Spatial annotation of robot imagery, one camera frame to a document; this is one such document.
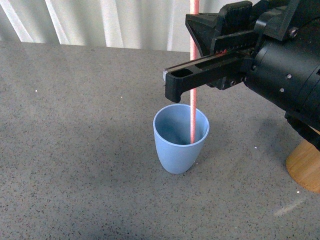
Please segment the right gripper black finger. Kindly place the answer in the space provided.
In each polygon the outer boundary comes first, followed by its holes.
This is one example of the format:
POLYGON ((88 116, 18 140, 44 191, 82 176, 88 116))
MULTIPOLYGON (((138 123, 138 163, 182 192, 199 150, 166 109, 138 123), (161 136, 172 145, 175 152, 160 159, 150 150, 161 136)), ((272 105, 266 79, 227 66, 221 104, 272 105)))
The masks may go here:
POLYGON ((223 51, 166 68, 165 97, 179 103, 184 92, 207 85, 226 90, 245 80, 251 68, 252 49, 223 51))

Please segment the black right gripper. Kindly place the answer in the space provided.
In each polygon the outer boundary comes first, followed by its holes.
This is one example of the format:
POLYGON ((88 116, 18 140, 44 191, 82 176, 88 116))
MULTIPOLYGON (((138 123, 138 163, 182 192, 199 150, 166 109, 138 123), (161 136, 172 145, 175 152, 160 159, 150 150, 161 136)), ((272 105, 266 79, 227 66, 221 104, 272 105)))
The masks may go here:
POLYGON ((319 129, 319 1, 244 0, 218 13, 187 14, 185 25, 201 57, 250 51, 244 84, 287 118, 319 129))

